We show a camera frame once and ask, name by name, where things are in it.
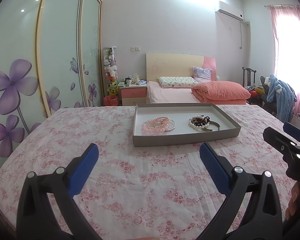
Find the nightstand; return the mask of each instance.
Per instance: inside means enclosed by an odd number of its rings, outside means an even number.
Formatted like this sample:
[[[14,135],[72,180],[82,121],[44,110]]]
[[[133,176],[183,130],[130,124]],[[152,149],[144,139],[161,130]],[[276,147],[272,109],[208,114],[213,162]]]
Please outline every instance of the nightstand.
[[[135,106],[146,103],[147,85],[120,87],[120,91],[123,106]]]

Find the human hand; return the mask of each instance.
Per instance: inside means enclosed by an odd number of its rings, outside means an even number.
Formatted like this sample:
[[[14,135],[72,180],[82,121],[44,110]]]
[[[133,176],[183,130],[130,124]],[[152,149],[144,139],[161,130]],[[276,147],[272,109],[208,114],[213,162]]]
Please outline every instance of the human hand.
[[[294,216],[294,214],[296,213],[298,208],[296,200],[299,197],[299,195],[300,195],[300,186],[299,186],[299,182],[297,181],[291,189],[291,198],[285,213],[286,220],[288,220],[291,216]]]

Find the sliding wardrobe door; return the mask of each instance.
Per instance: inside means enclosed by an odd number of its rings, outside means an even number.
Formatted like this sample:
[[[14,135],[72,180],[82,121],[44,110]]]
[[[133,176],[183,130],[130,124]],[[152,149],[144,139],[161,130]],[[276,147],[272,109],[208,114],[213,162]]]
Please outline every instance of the sliding wardrobe door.
[[[34,49],[40,2],[0,3],[0,167],[45,120]]]
[[[99,0],[82,1],[81,55],[84,66],[84,84],[88,104],[101,106],[103,101],[100,72]]]
[[[80,0],[44,0],[37,53],[47,115],[84,106],[77,48]]]

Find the pink floral bedspread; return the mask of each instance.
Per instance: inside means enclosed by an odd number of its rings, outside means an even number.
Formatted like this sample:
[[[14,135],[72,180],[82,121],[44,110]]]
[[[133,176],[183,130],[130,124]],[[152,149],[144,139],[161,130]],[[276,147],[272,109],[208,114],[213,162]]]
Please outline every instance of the pink floral bedspread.
[[[282,123],[258,106],[219,106],[241,126],[238,137],[210,142],[232,165],[274,176],[282,210],[293,181],[285,175],[282,155],[263,141],[263,130],[282,131]],[[224,196],[199,159],[200,143],[134,147],[133,106],[60,109],[32,132],[0,169],[0,209],[16,225],[25,176],[52,173],[80,156],[90,143],[99,160],[84,189],[74,197],[90,225],[103,239],[158,236],[195,239],[221,206]],[[69,231],[53,195],[50,201],[63,230]],[[238,226],[248,198],[233,223]]]

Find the headboard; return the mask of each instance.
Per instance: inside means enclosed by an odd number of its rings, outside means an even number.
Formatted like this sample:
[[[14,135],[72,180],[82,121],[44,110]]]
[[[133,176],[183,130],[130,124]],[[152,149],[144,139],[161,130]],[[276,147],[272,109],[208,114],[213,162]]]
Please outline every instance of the headboard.
[[[147,53],[146,60],[147,81],[158,82],[159,77],[192,77],[192,67],[211,68],[211,80],[216,80],[214,58],[177,53]]]

